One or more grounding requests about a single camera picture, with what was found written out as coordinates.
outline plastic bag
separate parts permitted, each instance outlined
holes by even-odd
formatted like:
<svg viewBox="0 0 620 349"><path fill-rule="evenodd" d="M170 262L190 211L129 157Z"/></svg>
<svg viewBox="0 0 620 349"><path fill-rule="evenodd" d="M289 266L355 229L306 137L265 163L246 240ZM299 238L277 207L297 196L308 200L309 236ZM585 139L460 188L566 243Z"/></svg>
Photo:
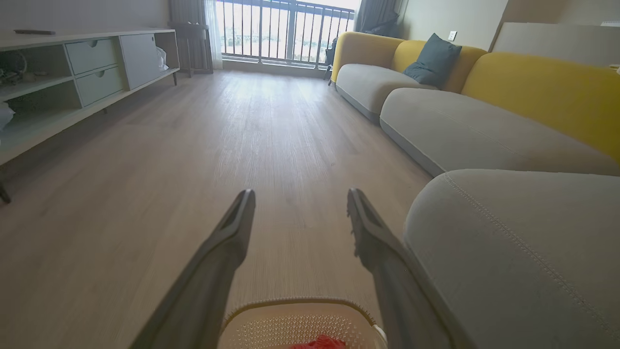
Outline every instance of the plastic bag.
<svg viewBox="0 0 620 349"><path fill-rule="evenodd" d="M157 49L159 72L168 70L168 66L166 65L166 51L164 51L161 47L155 46L155 48Z"/></svg>
<svg viewBox="0 0 620 349"><path fill-rule="evenodd" d="M15 112L5 102L0 102L0 131L13 119Z"/></svg>

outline balcony railing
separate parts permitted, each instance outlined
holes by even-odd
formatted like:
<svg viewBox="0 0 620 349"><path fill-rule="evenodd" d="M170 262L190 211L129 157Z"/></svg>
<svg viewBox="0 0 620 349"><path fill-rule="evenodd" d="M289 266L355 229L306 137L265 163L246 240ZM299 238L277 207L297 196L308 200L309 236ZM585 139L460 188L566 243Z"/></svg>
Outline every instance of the balcony railing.
<svg viewBox="0 0 620 349"><path fill-rule="evenodd" d="M353 30L355 11L295 0L218 0L224 57L325 65L325 49Z"/></svg>

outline green drawer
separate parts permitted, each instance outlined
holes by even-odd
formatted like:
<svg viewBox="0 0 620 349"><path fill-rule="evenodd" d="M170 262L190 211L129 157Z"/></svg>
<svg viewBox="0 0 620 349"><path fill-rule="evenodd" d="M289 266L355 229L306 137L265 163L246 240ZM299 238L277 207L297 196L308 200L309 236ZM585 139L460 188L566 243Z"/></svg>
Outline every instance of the green drawer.
<svg viewBox="0 0 620 349"><path fill-rule="evenodd" d="M118 67L98 71L77 79L82 104L86 107L123 89L123 79Z"/></svg>
<svg viewBox="0 0 620 349"><path fill-rule="evenodd" d="M68 43L66 47L74 74L103 68L117 62L112 39Z"/></svg>

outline red cloth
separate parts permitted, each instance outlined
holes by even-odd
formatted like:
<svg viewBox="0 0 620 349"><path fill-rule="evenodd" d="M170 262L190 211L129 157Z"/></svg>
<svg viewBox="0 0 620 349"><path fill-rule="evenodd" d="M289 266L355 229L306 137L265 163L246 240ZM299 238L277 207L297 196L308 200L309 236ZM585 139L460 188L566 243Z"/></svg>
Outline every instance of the red cloth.
<svg viewBox="0 0 620 349"><path fill-rule="evenodd" d="M330 336L320 335L308 344L295 344L291 349L345 349L346 344Z"/></svg>

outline beige plastic basket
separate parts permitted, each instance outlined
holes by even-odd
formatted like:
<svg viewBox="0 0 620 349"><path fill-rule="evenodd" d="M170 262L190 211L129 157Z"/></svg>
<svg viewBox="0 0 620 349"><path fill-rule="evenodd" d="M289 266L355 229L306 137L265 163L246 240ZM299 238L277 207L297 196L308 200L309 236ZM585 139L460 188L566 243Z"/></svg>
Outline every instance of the beige plastic basket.
<svg viewBox="0 0 620 349"><path fill-rule="evenodd" d="M219 349L288 349L324 334L347 348L385 349L385 333L359 305L345 299L291 298L248 304L224 322Z"/></svg>

